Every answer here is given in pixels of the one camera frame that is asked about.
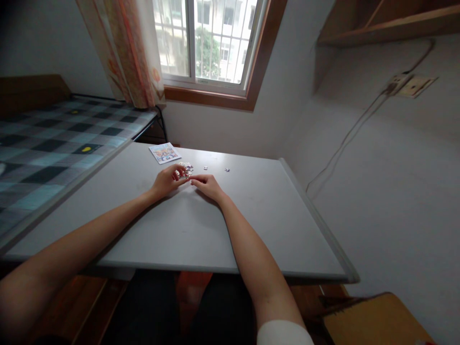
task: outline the bed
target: bed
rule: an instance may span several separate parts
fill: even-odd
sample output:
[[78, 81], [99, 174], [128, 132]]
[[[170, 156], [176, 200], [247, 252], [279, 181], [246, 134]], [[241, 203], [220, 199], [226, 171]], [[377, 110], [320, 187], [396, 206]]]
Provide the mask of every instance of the bed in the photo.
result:
[[158, 117], [122, 102], [72, 97], [65, 84], [49, 87], [59, 76], [43, 77], [22, 78], [19, 85], [41, 78], [30, 90], [0, 88], [7, 109], [0, 117], [0, 247], [31, 229]]

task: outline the bed frame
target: bed frame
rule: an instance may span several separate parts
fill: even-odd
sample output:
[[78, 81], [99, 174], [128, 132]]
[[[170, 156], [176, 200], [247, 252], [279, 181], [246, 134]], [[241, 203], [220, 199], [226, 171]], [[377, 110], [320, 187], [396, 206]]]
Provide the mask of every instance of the bed frame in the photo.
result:
[[0, 78], [0, 119], [69, 99], [59, 74]]

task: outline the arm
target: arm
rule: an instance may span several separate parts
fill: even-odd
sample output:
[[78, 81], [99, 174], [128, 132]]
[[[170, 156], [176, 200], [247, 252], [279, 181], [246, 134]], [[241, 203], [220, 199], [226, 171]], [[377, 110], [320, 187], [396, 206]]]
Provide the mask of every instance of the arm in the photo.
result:
[[224, 214], [236, 263], [254, 304], [257, 329], [271, 320], [305, 328], [297, 304], [276, 261], [212, 175], [191, 176], [192, 185], [217, 201]]
[[153, 187], [52, 243], [17, 267], [0, 282], [2, 334], [18, 341], [42, 314], [62, 286], [93, 260], [147, 207], [189, 181], [179, 181], [185, 168], [171, 165]]

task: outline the blue checkered bed sheet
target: blue checkered bed sheet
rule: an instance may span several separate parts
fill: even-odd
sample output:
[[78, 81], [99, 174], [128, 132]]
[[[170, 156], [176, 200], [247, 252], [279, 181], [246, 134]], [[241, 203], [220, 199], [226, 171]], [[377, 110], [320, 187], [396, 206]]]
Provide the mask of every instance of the blue checkered bed sheet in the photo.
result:
[[74, 98], [0, 121], [0, 236], [135, 136], [155, 112]]

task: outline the wall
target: wall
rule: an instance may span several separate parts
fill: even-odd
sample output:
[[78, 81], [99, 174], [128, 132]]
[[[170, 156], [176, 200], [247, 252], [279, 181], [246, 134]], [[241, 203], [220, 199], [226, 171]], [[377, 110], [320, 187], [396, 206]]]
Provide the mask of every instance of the wall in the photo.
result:
[[[72, 92], [113, 97], [75, 1], [23, 0], [1, 35], [0, 76], [59, 73]], [[170, 141], [183, 147], [276, 157], [311, 94], [306, 60], [333, 0], [289, 0], [253, 113], [168, 102]], [[334, 51], [326, 51], [317, 71]]]
[[113, 97], [74, 0], [10, 3], [2, 15], [0, 76], [58, 73], [74, 93]]
[[[339, 53], [284, 146], [304, 187], [427, 48], [416, 40]], [[348, 291], [395, 293], [440, 344], [460, 344], [459, 57], [460, 35], [438, 38], [415, 72], [439, 79], [417, 99], [389, 98], [309, 189], [361, 276]]]

